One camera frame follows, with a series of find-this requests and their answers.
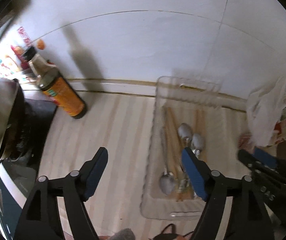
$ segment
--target bottle cap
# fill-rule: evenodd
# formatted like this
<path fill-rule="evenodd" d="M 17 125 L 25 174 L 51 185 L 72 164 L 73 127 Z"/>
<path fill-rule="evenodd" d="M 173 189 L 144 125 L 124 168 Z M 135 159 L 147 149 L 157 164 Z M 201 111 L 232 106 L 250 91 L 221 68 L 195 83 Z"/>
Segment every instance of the bottle cap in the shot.
<path fill-rule="evenodd" d="M 37 51 L 36 51 L 35 47 L 31 46 L 22 54 L 22 57 L 26 61 L 30 61 L 36 53 L 37 53 Z"/>

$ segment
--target white plastic bag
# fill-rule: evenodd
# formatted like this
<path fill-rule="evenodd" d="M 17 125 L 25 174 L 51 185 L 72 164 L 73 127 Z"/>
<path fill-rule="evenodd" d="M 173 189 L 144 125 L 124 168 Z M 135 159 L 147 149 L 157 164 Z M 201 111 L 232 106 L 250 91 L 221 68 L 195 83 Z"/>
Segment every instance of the white plastic bag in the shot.
<path fill-rule="evenodd" d="M 286 107 L 286 78 L 279 78 L 273 85 L 252 92 L 247 100 L 246 114 L 252 141 L 257 146 L 267 146 Z"/>

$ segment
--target bottle neck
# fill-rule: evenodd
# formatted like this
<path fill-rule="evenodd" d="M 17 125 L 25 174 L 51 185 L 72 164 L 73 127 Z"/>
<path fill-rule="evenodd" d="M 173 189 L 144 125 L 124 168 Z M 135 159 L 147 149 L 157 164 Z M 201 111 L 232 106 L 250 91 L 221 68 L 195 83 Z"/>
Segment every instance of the bottle neck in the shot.
<path fill-rule="evenodd" d="M 51 68 L 53 68 L 38 53 L 29 61 L 29 66 L 38 78 L 43 77 Z"/>

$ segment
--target metal pot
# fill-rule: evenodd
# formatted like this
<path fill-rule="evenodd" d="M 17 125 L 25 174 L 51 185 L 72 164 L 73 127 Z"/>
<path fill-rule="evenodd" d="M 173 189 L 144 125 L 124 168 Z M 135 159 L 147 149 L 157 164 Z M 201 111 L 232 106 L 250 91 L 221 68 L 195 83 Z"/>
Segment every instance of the metal pot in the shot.
<path fill-rule="evenodd" d="M 0 162 L 10 156 L 24 120 L 24 95 L 18 80 L 0 78 Z"/>

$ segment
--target sauce bottle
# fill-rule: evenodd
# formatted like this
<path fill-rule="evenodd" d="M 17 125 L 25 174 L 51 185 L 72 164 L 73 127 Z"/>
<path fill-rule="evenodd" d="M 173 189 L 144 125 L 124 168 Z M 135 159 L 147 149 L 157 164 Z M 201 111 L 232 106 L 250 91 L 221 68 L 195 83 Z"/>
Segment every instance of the sauce bottle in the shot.
<path fill-rule="evenodd" d="M 58 68 L 49 64 L 31 46 L 22 55 L 37 76 L 37 86 L 70 116 L 79 119 L 87 112 L 86 103 L 63 78 Z"/>

